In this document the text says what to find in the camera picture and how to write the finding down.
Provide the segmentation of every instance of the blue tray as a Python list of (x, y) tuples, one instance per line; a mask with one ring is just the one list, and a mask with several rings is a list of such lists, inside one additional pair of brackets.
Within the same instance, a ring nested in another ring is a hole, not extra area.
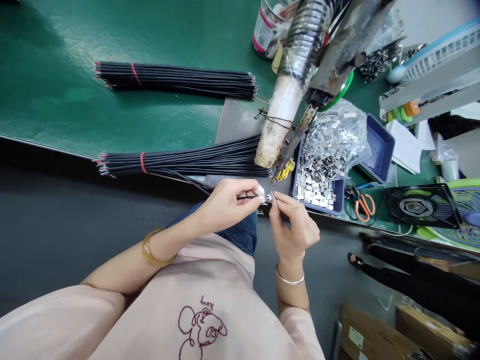
[[(297, 154), (295, 159), (295, 175), (293, 177), (293, 182), (292, 182), (291, 191), (290, 191), (291, 197), (294, 198), (295, 200), (297, 200), (297, 197), (295, 196), (295, 187), (297, 186), (297, 176), (299, 175), (303, 144), (304, 144), (304, 140), (302, 138), (297, 149)], [(312, 205), (311, 203), (305, 202), (303, 200), (300, 200), (300, 201), (307, 209), (314, 210), (320, 213), (340, 216), (344, 211), (345, 180), (344, 179), (335, 180), (332, 184), (332, 190), (336, 196), (335, 202), (333, 203), (333, 210), (329, 210), (326, 207)]]
[(371, 156), (358, 166), (370, 178), (385, 184), (394, 154), (395, 139), (372, 114), (367, 114), (366, 131)]

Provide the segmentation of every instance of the woman's left hand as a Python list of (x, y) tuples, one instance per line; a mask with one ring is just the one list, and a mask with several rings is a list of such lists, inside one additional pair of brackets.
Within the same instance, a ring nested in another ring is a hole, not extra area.
[[(265, 194), (258, 194), (259, 187), (255, 179), (223, 179), (191, 215), (191, 220), (195, 220), (201, 235), (216, 233), (238, 224), (265, 202)], [(245, 196), (256, 197), (237, 200)]]

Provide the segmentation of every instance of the tool handle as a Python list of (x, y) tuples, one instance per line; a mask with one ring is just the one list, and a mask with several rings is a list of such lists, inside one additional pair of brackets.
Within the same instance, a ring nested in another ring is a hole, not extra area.
[[(362, 218), (359, 213), (359, 205), (361, 206), (361, 209), (365, 213), (365, 218)], [(368, 223), (370, 220), (370, 213), (365, 209), (365, 205), (362, 201), (355, 201), (355, 215), (356, 218), (361, 221), (362, 223)]]
[(375, 202), (374, 202), (374, 199), (368, 195), (368, 194), (362, 194), (362, 196), (360, 197), (360, 200), (361, 202), (363, 203), (364, 207), (362, 206), (362, 209), (363, 211), (365, 212), (365, 214), (369, 214), (369, 215), (373, 215), (375, 214)]

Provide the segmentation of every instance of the yellow clip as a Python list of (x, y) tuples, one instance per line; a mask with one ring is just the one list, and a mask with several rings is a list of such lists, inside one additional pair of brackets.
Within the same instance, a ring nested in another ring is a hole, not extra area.
[(285, 168), (278, 173), (276, 180), (278, 182), (282, 181), (289, 177), (291, 171), (295, 170), (295, 161), (294, 159), (290, 158), (290, 160), (286, 163)]

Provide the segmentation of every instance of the cardboard box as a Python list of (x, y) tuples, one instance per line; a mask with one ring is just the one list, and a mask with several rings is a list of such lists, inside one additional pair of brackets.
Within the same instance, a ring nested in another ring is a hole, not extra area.
[(411, 306), (397, 306), (396, 329), (428, 351), (435, 360), (458, 360), (471, 342)]
[(340, 321), (340, 346), (352, 360), (407, 360), (415, 351), (424, 352), (393, 327), (350, 305), (340, 306)]
[(434, 267), (443, 270), (444, 272), (480, 281), (480, 264), (478, 263), (464, 263), (459, 265), (455, 262), (449, 262), (446, 260), (439, 260), (425, 256), (420, 256), (420, 258), (424, 262), (431, 264)]

